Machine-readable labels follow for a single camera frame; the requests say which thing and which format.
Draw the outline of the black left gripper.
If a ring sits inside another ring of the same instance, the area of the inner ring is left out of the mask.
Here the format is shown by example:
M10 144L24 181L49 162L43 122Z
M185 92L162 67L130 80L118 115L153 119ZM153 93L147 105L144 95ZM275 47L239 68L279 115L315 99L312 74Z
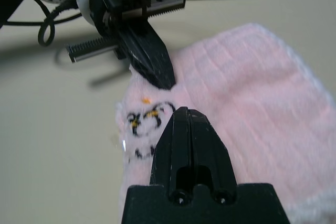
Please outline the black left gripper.
M71 62L115 50L120 46L132 67L149 83L159 89L171 89L175 85L174 69L166 45L159 35L147 21L123 22L129 19L147 20L174 12L184 8L185 2L186 0L89 0L89 14L101 37L68 44L66 50Z

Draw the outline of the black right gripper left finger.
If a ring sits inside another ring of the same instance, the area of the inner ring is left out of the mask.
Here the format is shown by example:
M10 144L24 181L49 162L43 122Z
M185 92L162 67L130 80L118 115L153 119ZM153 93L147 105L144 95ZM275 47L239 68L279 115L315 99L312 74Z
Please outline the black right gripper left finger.
M168 195L191 192L191 144L188 108L169 119L154 151L150 183L164 186Z

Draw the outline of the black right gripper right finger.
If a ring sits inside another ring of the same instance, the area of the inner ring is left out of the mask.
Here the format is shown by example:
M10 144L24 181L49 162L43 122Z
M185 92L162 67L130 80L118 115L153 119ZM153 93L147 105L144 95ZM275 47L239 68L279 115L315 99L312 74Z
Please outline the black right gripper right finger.
M233 196L236 178L229 153L208 118L189 110L192 164L195 183L205 185L213 196Z

